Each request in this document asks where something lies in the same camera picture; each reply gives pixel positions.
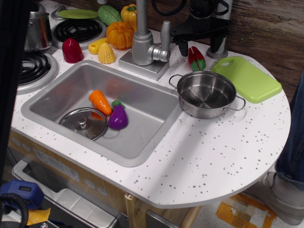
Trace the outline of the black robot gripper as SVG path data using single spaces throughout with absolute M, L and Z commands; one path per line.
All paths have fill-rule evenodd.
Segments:
M 213 19 L 218 0 L 191 0 L 188 19 L 171 30 L 172 41 L 178 44 L 182 56 L 188 56 L 188 41 L 210 38 L 211 52 L 216 53 L 223 43 L 224 36 L 213 36 L 217 31 Z

